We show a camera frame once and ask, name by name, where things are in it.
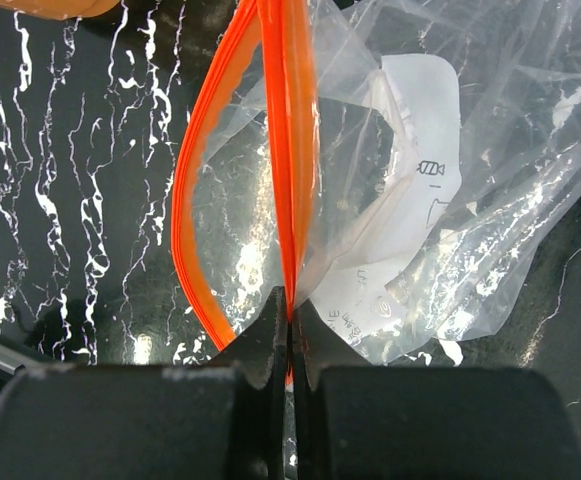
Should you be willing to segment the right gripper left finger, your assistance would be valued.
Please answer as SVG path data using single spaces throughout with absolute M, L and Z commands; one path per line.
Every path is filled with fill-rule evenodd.
M 289 326 L 285 290 L 271 290 L 258 317 L 208 362 L 236 377 L 227 479 L 284 477 L 284 418 Z

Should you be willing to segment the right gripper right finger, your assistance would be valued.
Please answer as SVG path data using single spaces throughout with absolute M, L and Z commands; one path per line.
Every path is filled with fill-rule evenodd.
M 298 477 L 382 478 L 385 370 L 334 333 L 311 302 L 295 311 L 291 340 Z

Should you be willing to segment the clear orange-zipper bag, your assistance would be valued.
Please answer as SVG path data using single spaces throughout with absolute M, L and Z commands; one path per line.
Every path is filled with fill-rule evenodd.
M 171 246 L 225 348 L 268 292 L 375 364 L 496 333 L 581 195 L 581 1 L 241 1 Z

